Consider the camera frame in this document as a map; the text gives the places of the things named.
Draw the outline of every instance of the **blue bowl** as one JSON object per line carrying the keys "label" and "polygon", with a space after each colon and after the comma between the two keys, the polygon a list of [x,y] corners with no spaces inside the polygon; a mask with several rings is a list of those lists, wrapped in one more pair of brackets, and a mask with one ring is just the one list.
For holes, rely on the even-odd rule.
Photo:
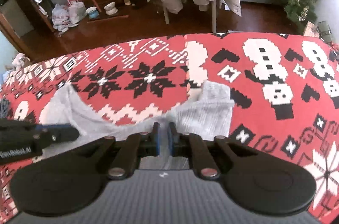
{"label": "blue bowl", "polygon": [[97,7],[90,7],[86,10],[86,13],[88,13],[89,19],[97,18],[99,15],[99,12],[97,10]]}

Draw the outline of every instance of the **black circular plate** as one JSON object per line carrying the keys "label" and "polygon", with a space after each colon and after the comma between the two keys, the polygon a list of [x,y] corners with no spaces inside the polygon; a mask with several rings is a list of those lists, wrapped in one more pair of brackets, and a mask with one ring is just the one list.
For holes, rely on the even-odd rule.
{"label": "black circular plate", "polygon": [[248,210],[286,216],[306,210],[316,184],[300,166],[263,156],[243,157],[222,178],[226,192]]}
{"label": "black circular plate", "polygon": [[90,204],[104,188],[105,179],[87,158],[69,155],[30,165],[13,176],[10,190],[17,208],[38,216],[59,216]]}

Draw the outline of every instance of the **bed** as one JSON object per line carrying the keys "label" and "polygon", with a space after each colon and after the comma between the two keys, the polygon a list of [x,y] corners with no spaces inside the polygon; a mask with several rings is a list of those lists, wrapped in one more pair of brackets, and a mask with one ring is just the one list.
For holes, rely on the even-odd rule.
{"label": "bed", "polygon": [[[339,212],[339,65],[320,39],[216,33],[130,41],[12,72],[1,95],[10,101],[9,119],[43,123],[44,107],[70,83],[102,118],[124,125],[193,98],[207,79],[231,89],[228,136],[306,168],[317,185],[309,213],[331,223]],[[18,213],[11,177],[35,160],[0,166],[1,224]]]}

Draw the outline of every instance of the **chair leg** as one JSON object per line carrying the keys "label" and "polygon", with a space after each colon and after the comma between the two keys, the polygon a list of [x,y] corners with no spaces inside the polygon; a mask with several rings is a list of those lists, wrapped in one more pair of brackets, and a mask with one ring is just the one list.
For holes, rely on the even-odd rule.
{"label": "chair leg", "polygon": [[212,32],[217,32],[217,1],[212,1]]}
{"label": "chair leg", "polygon": [[170,21],[169,21],[170,19],[168,17],[168,11],[167,11],[165,6],[163,6],[162,8],[164,9],[165,23],[166,23],[166,25],[168,25],[170,23]]}

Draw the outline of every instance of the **white cloth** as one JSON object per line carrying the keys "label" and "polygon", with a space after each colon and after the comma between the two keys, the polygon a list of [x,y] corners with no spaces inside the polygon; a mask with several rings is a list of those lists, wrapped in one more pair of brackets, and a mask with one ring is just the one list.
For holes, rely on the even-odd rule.
{"label": "white cloth", "polygon": [[[159,122],[162,159],[148,157],[147,160],[143,160],[143,166],[144,168],[167,168],[176,160],[169,156],[167,148],[169,122],[175,122],[178,132],[199,134],[204,140],[211,141],[217,135],[228,136],[233,106],[234,101],[230,99],[228,86],[206,81],[197,100],[186,101],[161,116],[145,119],[135,125],[116,126],[103,120],[91,107],[84,104],[70,84],[66,84],[54,94],[42,111],[43,124],[69,123],[79,130],[80,136],[74,142],[57,144],[44,149],[43,157],[57,155],[106,135],[114,136],[117,141],[125,140],[134,133],[151,132],[153,123]],[[179,160],[182,165],[186,164],[186,160]]]}

